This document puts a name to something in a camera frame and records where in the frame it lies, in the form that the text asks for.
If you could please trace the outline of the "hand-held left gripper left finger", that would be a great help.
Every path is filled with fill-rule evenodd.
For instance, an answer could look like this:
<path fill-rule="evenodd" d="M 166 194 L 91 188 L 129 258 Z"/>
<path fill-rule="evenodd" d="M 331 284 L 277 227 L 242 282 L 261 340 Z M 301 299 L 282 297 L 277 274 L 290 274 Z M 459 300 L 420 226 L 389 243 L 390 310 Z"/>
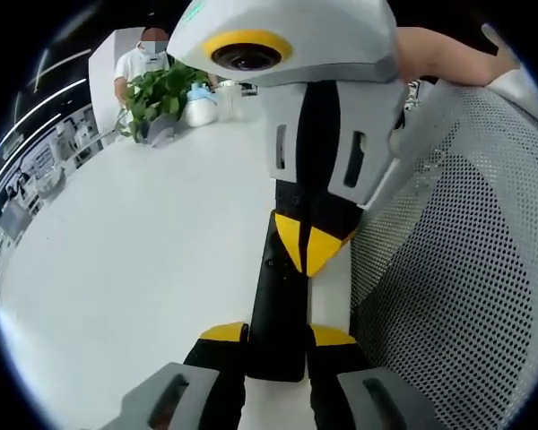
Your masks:
<path fill-rule="evenodd" d="M 236 429 L 245 404 L 248 325 L 203 332 L 181 363 L 128 392 L 105 429 Z"/>

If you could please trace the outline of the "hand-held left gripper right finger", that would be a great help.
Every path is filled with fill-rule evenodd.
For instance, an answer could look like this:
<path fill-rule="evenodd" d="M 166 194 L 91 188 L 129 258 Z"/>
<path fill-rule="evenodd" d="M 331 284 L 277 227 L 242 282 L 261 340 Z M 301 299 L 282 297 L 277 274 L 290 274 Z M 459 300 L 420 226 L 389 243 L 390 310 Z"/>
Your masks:
<path fill-rule="evenodd" d="M 421 391 L 386 367 L 369 366 L 344 331 L 311 325 L 310 405 L 318 429 L 443 429 Z"/>

